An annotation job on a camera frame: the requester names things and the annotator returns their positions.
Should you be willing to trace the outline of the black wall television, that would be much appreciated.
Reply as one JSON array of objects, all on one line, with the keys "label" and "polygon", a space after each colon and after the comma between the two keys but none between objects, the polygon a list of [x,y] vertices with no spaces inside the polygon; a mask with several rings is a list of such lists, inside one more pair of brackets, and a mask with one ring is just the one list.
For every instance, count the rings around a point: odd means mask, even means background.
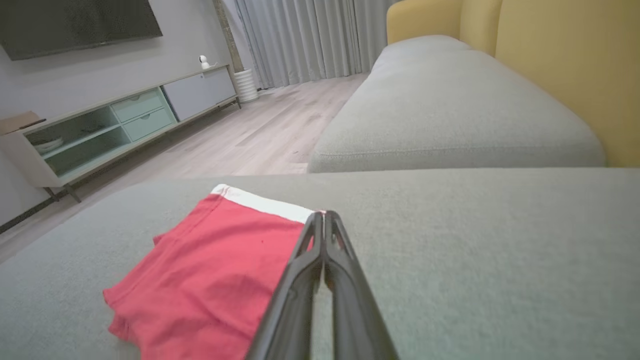
[{"label": "black wall television", "polygon": [[149,0],[0,0],[0,47],[10,60],[162,35]]}]

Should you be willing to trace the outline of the white and mint TV cabinet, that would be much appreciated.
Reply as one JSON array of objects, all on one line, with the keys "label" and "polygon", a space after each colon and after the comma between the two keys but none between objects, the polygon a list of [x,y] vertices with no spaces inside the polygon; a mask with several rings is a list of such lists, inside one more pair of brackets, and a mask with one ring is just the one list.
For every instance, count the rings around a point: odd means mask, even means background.
[{"label": "white and mint TV cabinet", "polygon": [[[20,129],[16,132],[0,136],[0,150],[18,168],[27,182],[35,187],[44,189],[50,196],[54,196],[55,188],[63,188],[74,196],[71,189],[74,183],[97,173],[114,162],[128,157],[128,155],[149,145],[160,137],[174,132],[192,121],[196,121],[227,105],[238,105],[236,98],[229,98],[216,107],[178,121],[165,93],[163,85],[198,75],[205,70],[227,68],[237,95],[233,70],[229,64],[211,66],[180,77],[178,79],[161,82],[153,86],[138,89],[125,95],[111,98],[85,109],[69,112],[51,120]],[[138,141],[131,141],[121,123],[115,116],[110,105],[143,92],[157,89],[165,109],[173,116],[175,123],[158,130]],[[52,141],[62,137],[64,144],[59,148],[44,154],[39,154],[34,145]]]}]

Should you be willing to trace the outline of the grey cabinet door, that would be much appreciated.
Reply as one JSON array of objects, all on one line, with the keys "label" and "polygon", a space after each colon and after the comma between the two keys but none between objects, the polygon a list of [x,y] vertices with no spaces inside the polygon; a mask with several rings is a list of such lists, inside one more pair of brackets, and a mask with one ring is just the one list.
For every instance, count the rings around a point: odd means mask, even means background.
[{"label": "grey cabinet door", "polygon": [[237,97],[226,66],[169,82],[162,90],[179,122]]}]

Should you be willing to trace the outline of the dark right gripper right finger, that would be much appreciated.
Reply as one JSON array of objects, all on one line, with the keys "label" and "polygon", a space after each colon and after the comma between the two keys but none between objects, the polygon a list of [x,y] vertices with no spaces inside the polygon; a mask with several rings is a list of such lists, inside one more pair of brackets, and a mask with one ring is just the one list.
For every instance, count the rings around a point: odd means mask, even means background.
[{"label": "dark right gripper right finger", "polygon": [[345,225],[324,214],[325,283],[333,297],[334,360],[399,360]]}]

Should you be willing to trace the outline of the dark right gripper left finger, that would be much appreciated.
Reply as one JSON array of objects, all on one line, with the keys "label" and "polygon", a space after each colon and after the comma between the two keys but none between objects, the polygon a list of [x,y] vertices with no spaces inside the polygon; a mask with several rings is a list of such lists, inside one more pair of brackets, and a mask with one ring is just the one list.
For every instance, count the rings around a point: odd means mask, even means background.
[{"label": "dark right gripper left finger", "polygon": [[322,249],[323,214],[313,212],[286,262],[245,360],[310,360]]}]

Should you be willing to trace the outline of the white ribbed cylindrical bin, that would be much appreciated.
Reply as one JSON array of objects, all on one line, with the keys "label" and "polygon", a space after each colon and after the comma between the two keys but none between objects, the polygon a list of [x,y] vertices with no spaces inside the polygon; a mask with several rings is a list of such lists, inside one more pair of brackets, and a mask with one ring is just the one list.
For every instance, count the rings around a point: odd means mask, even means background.
[{"label": "white ribbed cylindrical bin", "polygon": [[237,100],[240,104],[251,103],[259,99],[258,87],[254,82],[252,69],[237,71],[233,74]]}]

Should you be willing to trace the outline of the large grey sofa seat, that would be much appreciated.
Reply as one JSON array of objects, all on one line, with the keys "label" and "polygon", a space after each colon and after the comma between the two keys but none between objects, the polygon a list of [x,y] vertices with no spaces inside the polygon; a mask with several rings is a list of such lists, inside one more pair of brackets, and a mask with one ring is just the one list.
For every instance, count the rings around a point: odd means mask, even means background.
[{"label": "large grey sofa seat", "polygon": [[640,169],[602,167],[133,186],[0,264],[0,360],[141,359],[103,292],[220,184],[337,212],[402,360],[640,360]]}]

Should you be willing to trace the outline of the grey pleated curtain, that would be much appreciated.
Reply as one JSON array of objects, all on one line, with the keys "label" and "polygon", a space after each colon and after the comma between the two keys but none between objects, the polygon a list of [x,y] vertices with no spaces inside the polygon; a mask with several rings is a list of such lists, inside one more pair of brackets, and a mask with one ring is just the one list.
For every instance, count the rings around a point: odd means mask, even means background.
[{"label": "grey pleated curtain", "polygon": [[368,73],[399,0],[223,0],[238,52],[260,89]]}]

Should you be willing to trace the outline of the mint green cabinet drawer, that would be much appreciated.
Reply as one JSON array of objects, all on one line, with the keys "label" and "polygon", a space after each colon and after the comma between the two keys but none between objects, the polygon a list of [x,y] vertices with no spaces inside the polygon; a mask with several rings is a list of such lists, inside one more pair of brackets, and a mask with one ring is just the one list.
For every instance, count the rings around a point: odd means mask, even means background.
[{"label": "mint green cabinet drawer", "polygon": [[136,142],[176,123],[165,107],[154,109],[122,125],[130,141]]},{"label": "mint green cabinet drawer", "polygon": [[144,116],[153,110],[163,108],[162,96],[157,89],[150,89],[146,92],[130,96],[110,105],[120,123]]}]

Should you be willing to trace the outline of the grey sofa seat cushion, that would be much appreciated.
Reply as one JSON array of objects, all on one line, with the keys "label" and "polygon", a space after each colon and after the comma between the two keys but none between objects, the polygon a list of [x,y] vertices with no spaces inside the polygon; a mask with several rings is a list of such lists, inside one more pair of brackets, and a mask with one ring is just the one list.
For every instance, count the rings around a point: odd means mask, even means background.
[{"label": "grey sofa seat cushion", "polygon": [[572,110],[475,50],[371,72],[330,121],[309,173],[490,167],[604,167]]},{"label": "grey sofa seat cushion", "polygon": [[395,68],[410,62],[422,62],[430,55],[471,50],[471,46],[448,35],[425,35],[388,44],[371,68]]}]

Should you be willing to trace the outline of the red shorts white waistband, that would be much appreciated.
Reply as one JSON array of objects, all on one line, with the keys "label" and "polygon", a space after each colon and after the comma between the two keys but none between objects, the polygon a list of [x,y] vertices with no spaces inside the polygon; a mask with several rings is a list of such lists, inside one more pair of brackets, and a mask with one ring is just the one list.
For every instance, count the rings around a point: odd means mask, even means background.
[{"label": "red shorts white waistband", "polygon": [[114,287],[141,360],[244,360],[312,210],[218,184]]}]

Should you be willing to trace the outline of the yellow sofa backrest cushion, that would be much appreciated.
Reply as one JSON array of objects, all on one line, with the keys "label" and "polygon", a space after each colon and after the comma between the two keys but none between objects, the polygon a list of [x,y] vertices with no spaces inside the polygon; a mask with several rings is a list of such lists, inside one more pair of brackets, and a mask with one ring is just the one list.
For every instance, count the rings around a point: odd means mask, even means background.
[{"label": "yellow sofa backrest cushion", "polygon": [[460,36],[463,0],[401,0],[386,13],[387,43],[427,35]]},{"label": "yellow sofa backrest cushion", "polygon": [[502,4],[503,0],[462,0],[459,40],[494,57]]},{"label": "yellow sofa backrest cushion", "polygon": [[640,167],[640,0],[503,0],[495,56]]}]

